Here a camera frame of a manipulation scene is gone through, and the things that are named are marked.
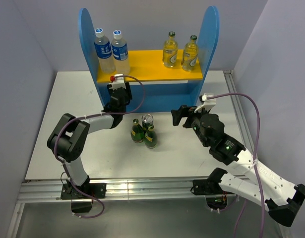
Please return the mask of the clear soda bottle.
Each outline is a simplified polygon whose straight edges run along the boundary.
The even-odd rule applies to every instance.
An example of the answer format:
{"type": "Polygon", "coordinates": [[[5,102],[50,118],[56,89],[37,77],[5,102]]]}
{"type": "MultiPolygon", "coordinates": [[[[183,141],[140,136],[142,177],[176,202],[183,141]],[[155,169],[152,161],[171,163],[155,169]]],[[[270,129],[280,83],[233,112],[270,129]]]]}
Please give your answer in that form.
{"type": "Polygon", "coordinates": [[[164,42],[163,45],[163,65],[165,67],[173,67],[177,61],[178,54],[178,43],[175,40],[175,32],[170,31],[168,33],[168,39],[164,42]]]}
{"type": "Polygon", "coordinates": [[[198,45],[196,43],[197,36],[191,35],[190,40],[186,43],[183,49],[183,56],[181,61],[181,66],[184,71],[194,70],[197,56],[198,56],[198,45]]]}

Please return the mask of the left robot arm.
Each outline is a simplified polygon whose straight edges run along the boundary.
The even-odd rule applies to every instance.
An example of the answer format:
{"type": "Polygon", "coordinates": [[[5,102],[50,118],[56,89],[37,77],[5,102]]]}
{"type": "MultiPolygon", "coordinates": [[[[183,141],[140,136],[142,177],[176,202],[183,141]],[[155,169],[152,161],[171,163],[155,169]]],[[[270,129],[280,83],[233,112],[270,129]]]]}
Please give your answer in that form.
{"type": "Polygon", "coordinates": [[[79,198],[90,197],[92,194],[90,178],[80,157],[87,135],[118,126],[132,100],[128,82],[110,83],[107,89],[110,100],[99,117],[77,119],[69,113],[63,114],[47,140],[47,147],[62,163],[64,171],[68,172],[68,187],[79,198]]]}

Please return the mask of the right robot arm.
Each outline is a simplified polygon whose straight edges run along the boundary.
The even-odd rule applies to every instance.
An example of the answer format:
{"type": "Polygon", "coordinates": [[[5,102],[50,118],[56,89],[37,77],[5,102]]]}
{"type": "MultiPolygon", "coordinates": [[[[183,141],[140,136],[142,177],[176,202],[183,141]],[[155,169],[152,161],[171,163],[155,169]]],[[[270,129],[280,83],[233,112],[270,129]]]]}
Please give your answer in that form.
{"type": "Polygon", "coordinates": [[[226,165],[216,168],[207,179],[193,181],[194,195],[220,192],[237,194],[261,205],[277,223],[291,227],[305,200],[305,185],[293,184],[277,175],[260,161],[254,162],[251,152],[224,132],[218,115],[205,109],[182,105],[171,111],[173,125],[186,118],[184,128],[192,128],[214,159],[226,165]]]}

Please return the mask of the green glass bottle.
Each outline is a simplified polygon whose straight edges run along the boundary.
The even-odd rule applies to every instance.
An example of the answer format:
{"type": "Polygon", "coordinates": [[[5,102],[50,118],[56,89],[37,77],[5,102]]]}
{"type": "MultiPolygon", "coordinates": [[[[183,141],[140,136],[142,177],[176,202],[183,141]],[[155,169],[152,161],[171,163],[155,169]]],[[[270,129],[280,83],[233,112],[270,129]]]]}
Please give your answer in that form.
{"type": "Polygon", "coordinates": [[[152,124],[147,128],[144,137],[144,143],[150,149],[155,148],[157,145],[157,134],[155,132],[154,125],[152,124]]]}
{"type": "Polygon", "coordinates": [[[131,138],[135,143],[141,143],[144,139],[144,131],[142,126],[139,124],[138,119],[132,121],[132,128],[130,131],[131,138]]]}

